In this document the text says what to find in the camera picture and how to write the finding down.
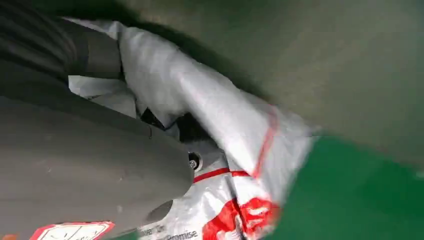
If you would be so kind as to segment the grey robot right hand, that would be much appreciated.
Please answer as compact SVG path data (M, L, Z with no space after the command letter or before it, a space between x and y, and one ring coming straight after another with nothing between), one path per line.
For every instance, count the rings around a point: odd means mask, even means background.
M122 76L104 34L0 36L0 235L116 236L163 219L200 154L160 129L72 93L70 75Z

